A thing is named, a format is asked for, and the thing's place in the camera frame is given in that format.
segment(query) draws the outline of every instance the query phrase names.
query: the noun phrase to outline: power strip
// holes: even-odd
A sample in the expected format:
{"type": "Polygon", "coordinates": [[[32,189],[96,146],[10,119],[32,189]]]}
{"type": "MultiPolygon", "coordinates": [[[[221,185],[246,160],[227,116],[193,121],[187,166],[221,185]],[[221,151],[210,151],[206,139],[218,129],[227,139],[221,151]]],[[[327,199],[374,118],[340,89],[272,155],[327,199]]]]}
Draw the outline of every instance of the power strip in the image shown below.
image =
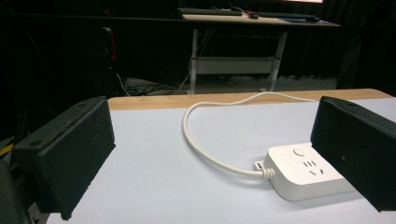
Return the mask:
{"type": "Polygon", "coordinates": [[[276,192],[289,201],[300,201],[355,190],[310,143],[271,147],[255,169],[275,170],[270,179],[276,192]]]}

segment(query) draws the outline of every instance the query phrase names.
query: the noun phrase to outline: wooden table edge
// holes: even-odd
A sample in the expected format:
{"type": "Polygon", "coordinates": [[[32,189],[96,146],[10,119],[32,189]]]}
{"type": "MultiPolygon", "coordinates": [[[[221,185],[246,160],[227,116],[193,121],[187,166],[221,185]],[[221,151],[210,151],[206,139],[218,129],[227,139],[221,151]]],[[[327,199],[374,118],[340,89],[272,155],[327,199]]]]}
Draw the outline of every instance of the wooden table edge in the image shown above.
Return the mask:
{"type": "MultiPolygon", "coordinates": [[[[391,95],[374,89],[280,91],[279,93],[312,100],[320,100],[324,95],[343,100],[392,98],[391,95]]],[[[108,105],[110,110],[187,108],[202,101],[230,103],[246,99],[255,94],[257,92],[114,97],[108,99],[108,105]]],[[[279,104],[287,102],[293,102],[293,100],[280,96],[267,95],[254,100],[251,104],[279,104]]]]}

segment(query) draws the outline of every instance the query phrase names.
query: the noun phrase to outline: foam padding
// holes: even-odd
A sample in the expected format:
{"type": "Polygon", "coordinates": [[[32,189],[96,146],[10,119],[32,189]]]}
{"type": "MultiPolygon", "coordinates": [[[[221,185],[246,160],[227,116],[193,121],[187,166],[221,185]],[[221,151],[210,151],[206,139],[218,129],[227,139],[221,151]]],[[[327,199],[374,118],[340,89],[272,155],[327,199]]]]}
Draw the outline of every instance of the foam padding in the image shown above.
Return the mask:
{"type": "Polygon", "coordinates": [[[311,142],[377,211],[396,210],[396,123],[360,105],[322,97],[311,142]]]}
{"type": "Polygon", "coordinates": [[[35,178],[41,212],[69,219],[114,144],[106,97],[73,105],[13,149],[22,170],[35,178]]]}

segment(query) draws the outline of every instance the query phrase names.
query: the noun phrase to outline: table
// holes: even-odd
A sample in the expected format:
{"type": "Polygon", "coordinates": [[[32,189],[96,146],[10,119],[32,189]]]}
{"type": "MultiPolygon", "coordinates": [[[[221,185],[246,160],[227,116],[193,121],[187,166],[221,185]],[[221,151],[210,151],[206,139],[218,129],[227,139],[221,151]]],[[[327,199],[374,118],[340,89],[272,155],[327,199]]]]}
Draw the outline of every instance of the table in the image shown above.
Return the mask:
{"type": "MultiPolygon", "coordinates": [[[[392,97],[382,91],[373,89],[356,90],[328,90],[328,91],[281,91],[287,95],[320,100],[323,95],[336,97],[344,100],[378,99],[392,97]]],[[[196,94],[196,95],[161,95],[161,96],[137,96],[115,97],[108,100],[110,110],[136,110],[136,109],[169,109],[186,108],[202,101],[230,103],[240,101],[255,95],[257,92],[245,93],[222,93],[222,94],[196,94]]],[[[257,99],[252,104],[277,104],[287,103],[291,100],[268,95],[257,99]]]]}
{"type": "MultiPolygon", "coordinates": [[[[246,24],[276,24],[287,26],[339,26],[338,24],[319,21],[305,22],[303,20],[281,20],[276,18],[250,19],[246,14],[242,16],[213,16],[213,15],[183,15],[188,21],[218,21],[218,22],[241,22],[246,24]]],[[[277,73],[285,48],[287,32],[281,32],[274,57],[198,57],[198,29],[192,34],[191,55],[191,81],[190,94],[195,94],[196,75],[198,74],[265,74],[269,73],[270,84],[266,89],[273,91],[276,83],[277,73]]]]}
{"type": "MultiPolygon", "coordinates": [[[[284,93],[311,99],[322,95],[353,99],[396,120],[392,111],[396,99],[381,91],[284,93]]],[[[59,214],[51,214],[48,223],[394,222],[396,213],[377,213],[357,191],[289,202],[269,182],[225,172],[189,149],[181,135],[185,107],[203,100],[231,102],[251,94],[109,99],[117,146],[71,219],[65,222],[59,214]]],[[[306,141],[318,106],[317,102],[292,103],[276,96],[262,97],[254,104],[197,108],[191,117],[191,134],[209,153],[246,166],[261,159],[270,145],[306,141]]]]}

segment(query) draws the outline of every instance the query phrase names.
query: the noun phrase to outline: white table surface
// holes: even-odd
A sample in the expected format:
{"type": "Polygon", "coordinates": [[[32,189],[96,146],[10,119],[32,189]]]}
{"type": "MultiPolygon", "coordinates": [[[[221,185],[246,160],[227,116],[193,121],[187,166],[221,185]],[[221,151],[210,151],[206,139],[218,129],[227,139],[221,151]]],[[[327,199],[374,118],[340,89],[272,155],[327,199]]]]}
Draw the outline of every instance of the white table surface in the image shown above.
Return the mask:
{"type": "MultiPolygon", "coordinates": [[[[396,98],[354,101],[396,121],[396,98]]],[[[196,143],[244,169],[269,147],[309,142],[318,103],[198,108],[196,143]]],[[[112,111],[116,148],[67,223],[395,223],[357,191],[289,202],[267,180],[231,174],[185,142],[186,109],[112,111]]],[[[48,223],[66,223],[51,214],[48,223]]]]}

